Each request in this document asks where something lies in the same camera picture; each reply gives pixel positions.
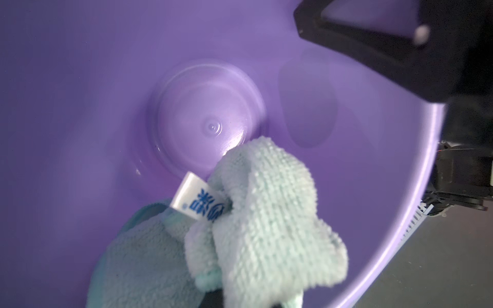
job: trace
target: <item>light blue microfiber cloth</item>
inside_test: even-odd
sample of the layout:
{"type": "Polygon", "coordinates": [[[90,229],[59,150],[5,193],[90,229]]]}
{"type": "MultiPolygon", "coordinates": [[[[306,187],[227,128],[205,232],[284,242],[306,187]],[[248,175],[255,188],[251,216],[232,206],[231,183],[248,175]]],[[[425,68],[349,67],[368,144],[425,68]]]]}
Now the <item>light blue microfiber cloth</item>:
{"type": "Polygon", "coordinates": [[[183,240],[195,220],[148,205],[125,224],[99,260],[87,308],[197,308],[204,297],[188,273],[183,240]]]}
{"type": "Polygon", "coordinates": [[[304,290],[345,279],[346,247],[317,218],[309,171],[270,139],[228,151],[209,185],[232,210],[213,223],[169,201],[139,210],[99,260],[87,308],[197,308],[219,288],[225,308],[301,308],[304,290]]]}
{"type": "Polygon", "coordinates": [[[208,184],[232,210],[196,222],[185,254],[200,290],[223,288],[225,308],[300,308],[304,290],[346,278],[346,246],[317,217],[310,172],[269,138],[229,150],[208,184]]]}

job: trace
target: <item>black plastic part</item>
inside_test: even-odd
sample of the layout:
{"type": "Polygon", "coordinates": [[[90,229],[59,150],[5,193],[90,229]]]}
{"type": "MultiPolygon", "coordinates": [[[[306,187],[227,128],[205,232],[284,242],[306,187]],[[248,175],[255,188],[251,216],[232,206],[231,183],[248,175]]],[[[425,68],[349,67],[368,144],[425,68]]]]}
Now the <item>black plastic part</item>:
{"type": "Polygon", "coordinates": [[[464,89],[479,94],[466,62],[482,38],[488,0],[420,0],[419,20],[431,29],[420,48],[406,37],[324,20],[332,1],[301,2],[294,11],[300,37],[354,58],[429,102],[446,102],[464,89]]]}
{"type": "MultiPolygon", "coordinates": [[[[222,289],[208,292],[200,303],[199,308],[223,308],[224,299],[222,289]]],[[[282,308],[281,305],[275,305],[272,308],[282,308]]]]}
{"type": "Polygon", "coordinates": [[[493,196],[493,150],[455,146],[437,153],[436,191],[473,198],[493,196]]]}
{"type": "Polygon", "coordinates": [[[493,148],[493,95],[459,96],[448,108],[443,140],[493,148]]]}
{"type": "Polygon", "coordinates": [[[456,93],[488,96],[493,86],[493,1],[475,47],[469,50],[456,93]]]}
{"type": "Polygon", "coordinates": [[[486,211],[484,201],[492,201],[493,150],[469,146],[450,147],[440,143],[423,202],[433,204],[428,215],[449,205],[486,211]]]}

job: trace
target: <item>microfiber cloth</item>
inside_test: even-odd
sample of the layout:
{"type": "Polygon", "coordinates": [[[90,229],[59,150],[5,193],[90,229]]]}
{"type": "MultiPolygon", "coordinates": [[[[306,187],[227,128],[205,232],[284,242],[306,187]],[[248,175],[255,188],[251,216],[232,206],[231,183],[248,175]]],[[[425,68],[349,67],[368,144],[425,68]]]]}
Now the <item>microfiber cloth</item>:
{"type": "Polygon", "coordinates": [[[87,308],[197,308],[219,288],[225,308],[301,308],[304,290],[345,279],[346,247],[317,218],[309,171],[270,139],[228,151],[209,185],[231,211],[211,223],[169,200],[139,210],[99,260],[87,308]]]}
{"type": "Polygon", "coordinates": [[[99,260],[87,308],[196,308],[204,298],[188,273],[183,241],[195,220],[171,200],[148,205],[125,224],[99,260]]]}
{"type": "Polygon", "coordinates": [[[232,210],[196,222],[185,255],[198,289],[223,288],[225,308],[300,308],[304,290],[346,278],[346,246],[317,217],[310,172],[269,138],[229,150],[208,184],[232,210]]]}

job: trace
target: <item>purple plastic basin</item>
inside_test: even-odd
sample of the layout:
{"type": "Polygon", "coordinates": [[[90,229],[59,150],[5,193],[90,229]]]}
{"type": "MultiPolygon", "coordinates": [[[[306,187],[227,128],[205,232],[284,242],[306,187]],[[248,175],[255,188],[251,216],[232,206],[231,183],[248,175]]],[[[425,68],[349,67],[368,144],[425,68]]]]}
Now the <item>purple plastic basin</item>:
{"type": "MultiPolygon", "coordinates": [[[[424,190],[443,106],[300,39],[298,2],[1,1],[0,307],[83,307],[132,213],[260,135],[311,170],[348,247],[347,280],[304,307],[366,290],[424,190]]],[[[411,1],[368,3],[326,16],[412,35],[411,1]]]]}

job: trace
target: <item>gray floor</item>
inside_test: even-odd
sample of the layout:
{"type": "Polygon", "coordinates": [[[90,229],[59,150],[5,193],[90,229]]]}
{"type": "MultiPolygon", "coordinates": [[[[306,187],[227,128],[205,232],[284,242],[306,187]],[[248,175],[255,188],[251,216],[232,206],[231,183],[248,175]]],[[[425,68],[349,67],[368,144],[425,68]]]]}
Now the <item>gray floor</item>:
{"type": "Polygon", "coordinates": [[[429,217],[355,308],[493,307],[493,205],[429,217]]]}

